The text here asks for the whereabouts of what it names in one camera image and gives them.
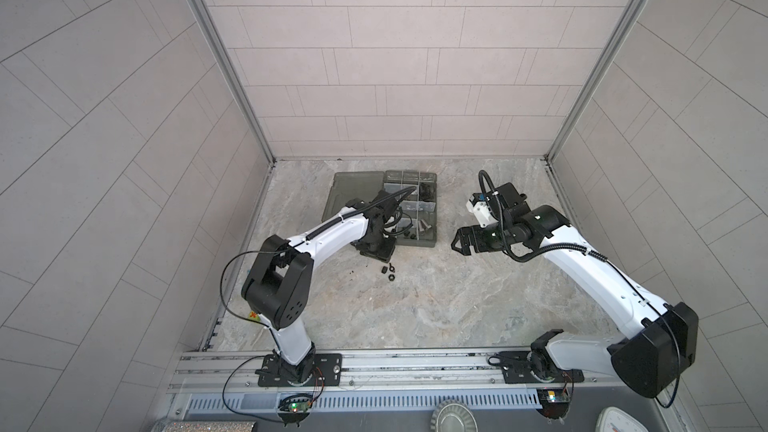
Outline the silver hex bolt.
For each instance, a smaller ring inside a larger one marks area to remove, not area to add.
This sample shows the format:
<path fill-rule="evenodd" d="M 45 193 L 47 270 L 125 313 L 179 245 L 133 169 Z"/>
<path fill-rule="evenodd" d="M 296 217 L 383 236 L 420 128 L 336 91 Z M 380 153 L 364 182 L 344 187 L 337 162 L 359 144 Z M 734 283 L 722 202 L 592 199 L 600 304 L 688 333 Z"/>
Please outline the silver hex bolt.
<path fill-rule="evenodd" d="M 419 220 L 419 230 L 421 232 L 426 232 L 426 231 L 430 230 L 431 228 L 432 228 L 432 226 L 427 221 L 425 221 L 424 219 L 420 219 Z"/>

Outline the black bolt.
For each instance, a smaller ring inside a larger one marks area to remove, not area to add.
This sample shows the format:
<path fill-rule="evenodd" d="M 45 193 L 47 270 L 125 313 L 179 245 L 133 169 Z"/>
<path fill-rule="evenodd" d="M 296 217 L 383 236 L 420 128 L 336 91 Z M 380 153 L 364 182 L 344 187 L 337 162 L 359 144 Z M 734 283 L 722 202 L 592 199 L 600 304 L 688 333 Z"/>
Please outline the black bolt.
<path fill-rule="evenodd" d="M 418 191 L 418 199 L 422 202 L 435 202 L 436 201 L 436 184 L 435 183 L 420 183 Z"/>

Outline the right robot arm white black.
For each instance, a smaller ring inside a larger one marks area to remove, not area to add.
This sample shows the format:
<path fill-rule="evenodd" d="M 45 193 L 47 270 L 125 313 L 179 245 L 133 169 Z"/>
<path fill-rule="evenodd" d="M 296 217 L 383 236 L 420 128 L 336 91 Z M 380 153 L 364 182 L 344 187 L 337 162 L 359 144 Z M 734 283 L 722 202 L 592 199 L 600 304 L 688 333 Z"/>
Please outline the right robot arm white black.
<path fill-rule="evenodd" d="M 631 279 L 595 249 L 556 208 L 531 208 L 512 183 L 497 186 L 478 173 L 480 190 L 467 203 L 474 226 L 457 230 L 451 247 L 463 256 L 500 252 L 518 264 L 544 258 L 565 272 L 610 317 L 614 335 L 581 336 L 552 329 L 530 345 L 532 376 L 543 383 L 573 372 L 619 378 L 642 397 L 676 394 L 694 364 L 699 317 L 687 304 L 672 304 Z"/>

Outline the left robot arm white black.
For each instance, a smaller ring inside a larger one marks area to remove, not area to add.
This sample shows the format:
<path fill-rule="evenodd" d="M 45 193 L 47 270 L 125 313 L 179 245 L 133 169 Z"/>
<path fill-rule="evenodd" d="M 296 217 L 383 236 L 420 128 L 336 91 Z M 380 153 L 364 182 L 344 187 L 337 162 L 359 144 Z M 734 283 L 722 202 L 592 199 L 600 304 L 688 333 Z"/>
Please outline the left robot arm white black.
<path fill-rule="evenodd" d="M 290 238 L 272 235 L 264 241 L 241 296 L 270 331 L 280 378 L 303 384 L 314 369 L 315 344 L 301 319 L 314 268 L 347 245 L 365 257 L 388 262 L 396 246 L 390 230 L 393 219 L 401 202 L 416 190 L 415 186 L 390 193 L 380 190 L 370 202 L 352 199 L 307 232 Z"/>

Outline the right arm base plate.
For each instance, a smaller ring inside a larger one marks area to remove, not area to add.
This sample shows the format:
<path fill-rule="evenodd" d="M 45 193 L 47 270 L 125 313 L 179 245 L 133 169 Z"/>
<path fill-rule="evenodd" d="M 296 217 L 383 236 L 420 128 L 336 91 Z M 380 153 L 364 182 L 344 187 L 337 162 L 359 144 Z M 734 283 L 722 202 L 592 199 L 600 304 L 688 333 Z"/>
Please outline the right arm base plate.
<path fill-rule="evenodd" d="M 546 354 L 534 351 L 501 351 L 491 355 L 487 364 L 501 370 L 506 384 L 566 384 L 585 380 L 581 370 L 559 369 Z"/>

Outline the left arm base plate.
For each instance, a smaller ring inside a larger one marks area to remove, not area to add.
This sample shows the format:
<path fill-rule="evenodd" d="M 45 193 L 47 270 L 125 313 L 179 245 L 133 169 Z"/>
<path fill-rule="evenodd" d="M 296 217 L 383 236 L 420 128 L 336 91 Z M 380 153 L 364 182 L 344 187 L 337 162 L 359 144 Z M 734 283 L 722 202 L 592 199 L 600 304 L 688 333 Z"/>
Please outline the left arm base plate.
<path fill-rule="evenodd" d="M 291 365 L 277 353 L 267 355 L 257 370 L 258 386 L 302 387 L 323 383 L 338 386 L 343 356 L 339 353 L 311 352 L 298 365 Z"/>

